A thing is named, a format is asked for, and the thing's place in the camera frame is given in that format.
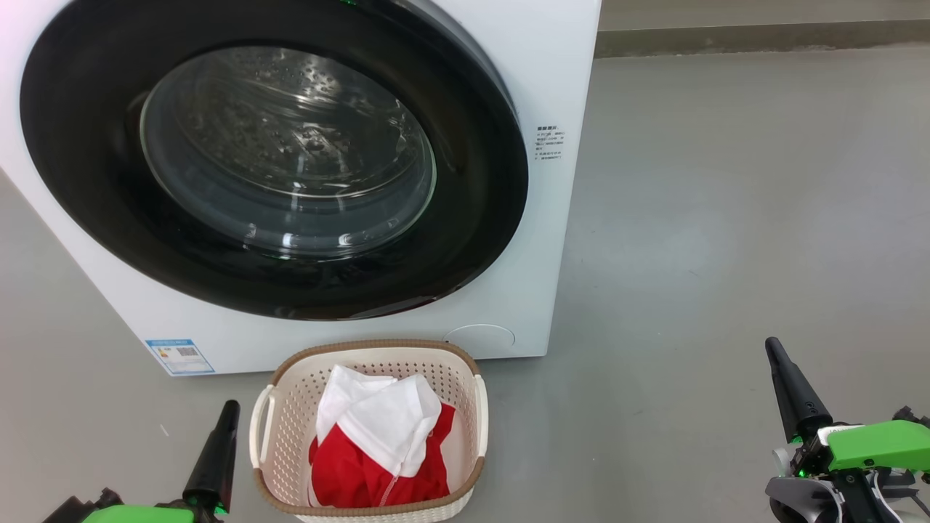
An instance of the red cloth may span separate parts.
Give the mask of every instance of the red cloth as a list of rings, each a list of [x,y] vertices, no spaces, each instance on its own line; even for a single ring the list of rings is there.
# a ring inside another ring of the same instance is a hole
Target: red cloth
[[[426,459],[413,477],[394,477],[362,452],[338,425],[310,445],[311,484],[322,506],[364,508],[425,502],[449,495],[441,446],[452,431],[456,410],[443,404],[426,438]]]

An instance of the basket handle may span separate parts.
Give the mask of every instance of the basket handle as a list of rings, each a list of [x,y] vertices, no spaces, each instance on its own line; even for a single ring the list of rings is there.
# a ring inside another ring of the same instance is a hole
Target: basket handle
[[[255,400],[255,407],[252,409],[252,420],[248,424],[248,457],[252,462],[252,468],[259,468],[265,462],[267,456],[268,437],[271,433],[272,410],[274,409],[274,400],[268,409],[268,415],[265,417],[264,438],[259,449],[259,422],[261,413],[265,410],[265,404],[268,403],[269,397],[274,390],[274,385],[268,385],[265,390],[259,394],[259,399]]]
[[[474,395],[478,398],[478,456],[487,453],[487,388],[481,374],[474,375]]]

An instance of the white washing machine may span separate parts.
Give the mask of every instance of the white washing machine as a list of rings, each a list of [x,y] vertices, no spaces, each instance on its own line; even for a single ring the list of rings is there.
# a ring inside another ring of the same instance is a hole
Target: white washing machine
[[[172,375],[545,355],[599,7],[3,2],[0,168]]]

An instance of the plastic basket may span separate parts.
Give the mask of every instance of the plastic basket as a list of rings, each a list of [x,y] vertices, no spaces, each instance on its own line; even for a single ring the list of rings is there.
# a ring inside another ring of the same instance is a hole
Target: plastic basket
[[[371,508],[310,506],[307,450],[316,436],[316,405],[329,372],[337,364],[397,379],[423,374],[436,394],[456,408],[448,445],[443,444],[448,496]],[[471,498],[485,465],[486,449],[487,392],[478,366],[453,344],[425,340],[336,343],[291,356],[259,395],[248,434],[249,457],[262,496],[277,510],[308,523],[432,523],[449,519]]]

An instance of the white garment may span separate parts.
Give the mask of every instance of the white garment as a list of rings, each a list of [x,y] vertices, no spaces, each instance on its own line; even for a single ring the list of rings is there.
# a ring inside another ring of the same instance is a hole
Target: white garment
[[[426,438],[442,407],[439,396],[419,374],[397,381],[336,365],[320,398],[316,434],[322,444],[337,424],[389,473],[413,477],[426,458]]]

